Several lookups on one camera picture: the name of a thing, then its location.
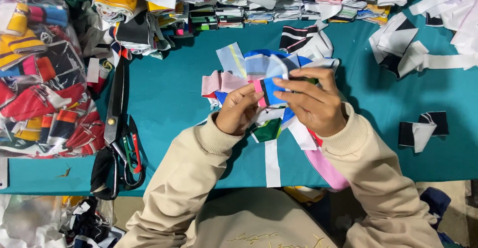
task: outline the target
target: teal table cover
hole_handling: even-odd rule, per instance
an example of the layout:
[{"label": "teal table cover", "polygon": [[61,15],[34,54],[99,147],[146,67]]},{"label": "teal table cover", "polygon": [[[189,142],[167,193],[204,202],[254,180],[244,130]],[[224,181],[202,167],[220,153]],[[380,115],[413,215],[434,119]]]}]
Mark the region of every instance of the teal table cover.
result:
[{"label": "teal table cover", "polygon": [[[433,55],[453,55],[450,30],[425,26],[425,18],[404,13],[420,28],[420,40]],[[244,29],[203,31],[192,39],[177,39],[176,48],[163,61],[142,57],[127,62],[129,69],[128,113],[133,115],[146,156],[146,181],[123,196],[141,196],[158,168],[172,139],[211,112],[201,97],[201,76],[220,69],[216,49],[237,42],[242,53],[279,48],[282,27],[302,28],[314,21],[282,21],[251,25]],[[379,28],[365,21],[332,23],[324,29],[341,60],[336,73],[339,90],[355,110],[365,116],[382,139],[397,152],[405,176],[414,181],[478,179],[478,69],[435,69],[412,72],[401,80],[379,68],[368,38]],[[109,87],[97,101],[103,118]],[[400,121],[417,122],[420,114],[446,111],[450,135],[430,139],[422,153],[398,147]],[[278,139],[282,185],[327,186],[308,162],[288,130]],[[73,159],[9,159],[11,194],[88,195],[94,157]],[[68,166],[68,177],[65,174]],[[264,143],[248,136],[234,149],[217,188],[265,186]]]}]

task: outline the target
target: floor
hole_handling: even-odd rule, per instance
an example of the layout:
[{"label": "floor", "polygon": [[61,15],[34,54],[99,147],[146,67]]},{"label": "floor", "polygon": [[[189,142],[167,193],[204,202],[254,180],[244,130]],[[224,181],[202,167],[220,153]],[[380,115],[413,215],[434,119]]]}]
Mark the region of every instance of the floor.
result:
[{"label": "floor", "polygon": [[[478,208],[469,207],[465,202],[465,196],[469,195],[469,181],[417,183],[419,190],[430,186],[444,191],[451,198],[439,231],[445,232],[464,246],[478,248]],[[365,216],[350,189],[331,194],[331,206],[332,221],[335,221],[333,224],[336,227]],[[126,230],[126,222],[135,211],[140,211],[143,207],[142,198],[118,197],[114,202],[115,225]]]}]

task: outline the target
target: scissor blade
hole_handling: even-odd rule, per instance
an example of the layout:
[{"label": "scissor blade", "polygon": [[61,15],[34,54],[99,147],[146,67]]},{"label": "scissor blade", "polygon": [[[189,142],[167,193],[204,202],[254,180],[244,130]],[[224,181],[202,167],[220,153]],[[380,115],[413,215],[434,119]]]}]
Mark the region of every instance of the scissor blade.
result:
[{"label": "scissor blade", "polygon": [[124,96],[124,67],[123,59],[119,60],[115,68],[113,82],[111,83],[110,101],[106,115],[105,142],[111,144],[118,138],[118,125],[121,122]]},{"label": "scissor blade", "polygon": [[129,132],[131,132],[131,134],[138,134],[138,129],[131,115],[129,116]]}]

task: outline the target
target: right hand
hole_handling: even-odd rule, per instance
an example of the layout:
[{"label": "right hand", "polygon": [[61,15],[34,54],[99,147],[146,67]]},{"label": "right hand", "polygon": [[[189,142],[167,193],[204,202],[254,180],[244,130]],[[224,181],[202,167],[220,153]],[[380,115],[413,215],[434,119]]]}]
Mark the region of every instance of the right hand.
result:
[{"label": "right hand", "polygon": [[345,111],[338,95],[334,72],[327,68],[298,68],[290,71],[293,77],[319,79],[322,87],[307,81],[274,78],[277,86],[297,91],[274,92],[274,96],[287,101],[299,121],[317,135],[328,137],[337,134],[347,124]]}]

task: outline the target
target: hand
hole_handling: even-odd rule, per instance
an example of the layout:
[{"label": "hand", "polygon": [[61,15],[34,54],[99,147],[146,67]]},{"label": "hand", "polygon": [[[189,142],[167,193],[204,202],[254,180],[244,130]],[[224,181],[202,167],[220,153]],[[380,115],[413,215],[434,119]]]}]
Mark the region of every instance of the hand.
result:
[{"label": "hand", "polygon": [[334,72],[327,68],[300,68],[290,72],[294,77],[319,79],[322,87],[307,81],[282,80],[274,78],[276,85],[297,91],[274,92],[274,96],[287,101],[299,121],[322,137],[332,136],[340,132],[347,124],[342,111],[342,103],[338,96]]},{"label": "hand", "polygon": [[230,92],[215,121],[218,129],[234,136],[244,134],[252,118],[261,110],[257,102],[262,97],[264,92],[255,92],[252,83]]}]

